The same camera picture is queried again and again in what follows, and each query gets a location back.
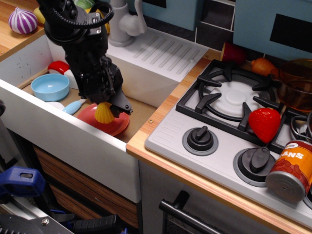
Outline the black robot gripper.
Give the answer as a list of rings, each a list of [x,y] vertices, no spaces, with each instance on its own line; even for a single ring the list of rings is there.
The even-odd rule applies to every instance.
[[[96,104],[108,102],[115,118],[121,113],[132,113],[132,106],[122,90],[121,71],[104,50],[65,46],[64,51],[82,98]]]

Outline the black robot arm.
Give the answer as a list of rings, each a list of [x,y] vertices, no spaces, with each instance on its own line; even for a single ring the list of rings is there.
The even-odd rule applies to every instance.
[[[48,39],[61,46],[78,86],[79,95],[92,103],[111,104],[114,117],[130,115],[132,106],[122,91],[120,69],[106,56],[108,36],[105,24],[114,10],[107,2],[96,2],[89,12],[72,0],[40,0]]]

